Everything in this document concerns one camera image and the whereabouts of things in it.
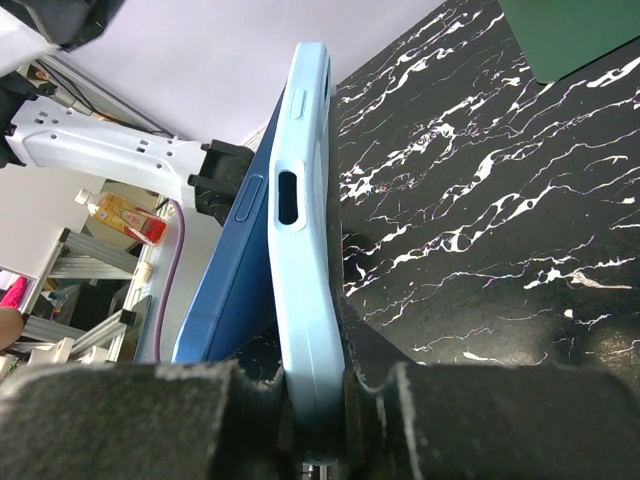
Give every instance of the marble surface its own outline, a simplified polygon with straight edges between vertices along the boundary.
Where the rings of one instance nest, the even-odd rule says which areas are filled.
[[[338,90],[346,294],[419,362],[640,391],[640,39],[550,85],[448,0]]]

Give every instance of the bottle cap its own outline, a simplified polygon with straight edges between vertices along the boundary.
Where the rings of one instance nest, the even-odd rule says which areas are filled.
[[[78,192],[78,195],[76,195],[76,202],[78,202],[80,205],[86,205],[87,203],[89,203],[89,199],[91,198],[93,194],[86,189],[82,189]]]

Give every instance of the plastic bottle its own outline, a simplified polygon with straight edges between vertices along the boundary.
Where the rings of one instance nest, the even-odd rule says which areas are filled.
[[[94,195],[82,189],[76,202],[86,205],[91,217],[100,223],[148,245],[160,243],[167,229],[160,217],[114,193]]]

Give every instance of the pink object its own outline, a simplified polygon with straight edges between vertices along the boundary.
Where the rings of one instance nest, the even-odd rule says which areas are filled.
[[[18,280],[16,280],[16,283],[14,283],[11,286],[11,288],[7,291],[7,293],[2,298],[2,300],[0,300],[0,307],[5,307],[5,308],[20,307],[20,304],[22,303],[22,299],[27,293],[28,288],[29,288],[29,281],[24,277],[20,277]]]

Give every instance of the green object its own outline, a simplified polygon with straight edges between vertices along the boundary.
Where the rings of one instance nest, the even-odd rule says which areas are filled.
[[[640,0],[499,0],[536,80],[570,74],[640,35]]]

